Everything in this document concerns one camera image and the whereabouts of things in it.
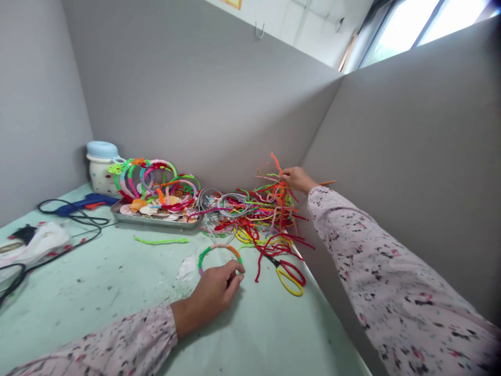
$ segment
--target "white plastic bag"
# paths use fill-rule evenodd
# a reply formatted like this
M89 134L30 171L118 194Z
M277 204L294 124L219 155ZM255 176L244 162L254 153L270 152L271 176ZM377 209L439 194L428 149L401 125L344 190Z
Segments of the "white plastic bag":
M28 245L0 254L0 267L21 263L29 268L50 252L62 252L64 246L69 244L69 241L68 233L61 226L55 222L46 223L36 231ZM0 271L0 283L18 272L18 267Z

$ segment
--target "red scissors handle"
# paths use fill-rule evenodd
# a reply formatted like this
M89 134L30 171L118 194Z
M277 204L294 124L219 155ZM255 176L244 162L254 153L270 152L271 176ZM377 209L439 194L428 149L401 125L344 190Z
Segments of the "red scissors handle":
M294 278L294 280L295 280L297 283L299 283L301 286L305 286L305 285L306 285L306 279L304 278L303 273L301 273L301 272L299 271L299 269L298 269L295 265L292 265L291 263L288 263L287 261L284 261L284 260L280 260L280 264L282 264L282 267L285 269L285 271L286 271L287 273L289 273L289 275L290 275L292 278ZM292 272L292 271L291 271L288 267L293 268L293 269L296 271L297 275L299 276L299 278L300 278L301 280L299 280L299 278L298 278L298 277L296 277L296 275L295 275L295 274L294 274L294 273L293 273L293 272Z

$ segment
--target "wall hook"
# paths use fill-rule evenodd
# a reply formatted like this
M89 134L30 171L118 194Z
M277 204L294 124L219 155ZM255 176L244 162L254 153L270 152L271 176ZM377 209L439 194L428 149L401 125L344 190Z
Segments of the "wall hook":
M256 36L257 36L257 39L262 39L265 36L265 24L263 24L263 28L261 29L261 36L260 36L260 35L258 35L258 32L257 32L257 22L256 22Z

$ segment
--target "blue lid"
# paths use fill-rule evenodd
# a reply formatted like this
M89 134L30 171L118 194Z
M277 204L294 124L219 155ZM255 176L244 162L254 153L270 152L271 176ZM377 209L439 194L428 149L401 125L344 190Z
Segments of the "blue lid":
M118 157L118 149L112 143L91 141L87 144L87 154L94 158L116 158Z

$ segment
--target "white jar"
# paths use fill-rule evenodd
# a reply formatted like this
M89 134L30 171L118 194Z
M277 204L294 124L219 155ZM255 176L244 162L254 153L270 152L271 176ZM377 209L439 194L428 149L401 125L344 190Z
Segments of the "white jar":
M89 173L94 192L106 196L118 195L115 175L108 171L109 166L120 158L115 145L104 141L91 141L87 144L87 159L90 160Z

